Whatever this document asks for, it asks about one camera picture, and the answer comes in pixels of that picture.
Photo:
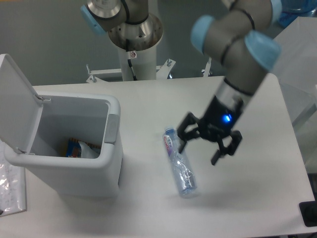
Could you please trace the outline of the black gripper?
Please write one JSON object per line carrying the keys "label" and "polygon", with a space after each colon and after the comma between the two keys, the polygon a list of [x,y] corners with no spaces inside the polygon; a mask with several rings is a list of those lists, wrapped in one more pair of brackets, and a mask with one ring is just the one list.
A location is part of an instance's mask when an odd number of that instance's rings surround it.
{"label": "black gripper", "polygon": [[[218,150],[211,158],[213,166],[225,155],[233,156],[242,141],[242,134],[238,130],[231,130],[242,114],[243,106],[243,100],[238,99],[238,101],[234,102],[233,109],[229,108],[214,96],[200,119],[195,117],[192,112],[189,112],[177,128],[179,138],[178,152],[183,152],[188,141],[201,137],[218,144]],[[231,142],[228,146],[224,146],[223,138],[228,136],[231,137]]]}

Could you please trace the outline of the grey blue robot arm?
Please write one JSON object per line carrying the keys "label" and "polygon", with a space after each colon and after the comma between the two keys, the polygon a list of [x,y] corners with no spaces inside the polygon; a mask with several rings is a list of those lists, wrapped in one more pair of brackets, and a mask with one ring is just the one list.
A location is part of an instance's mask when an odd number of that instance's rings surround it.
{"label": "grey blue robot arm", "polygon": [[[203,116],[188,113],[177,129],[179,152],[196,138],[217,143],[212,164],[237,150],[242,135],[234,126],[281,53],[280,45],[262,33],[279,18],[281,1],[226,0],[224,4],[228,14],[219,20],[201,16],[190,39],[201,54],[220,62],[226,75]],[[123,80],[156,78],[156,45],[163,29],[149,12],[148,1],[89,0],[81,13],[96,34],[108,34],[117,47]]]}

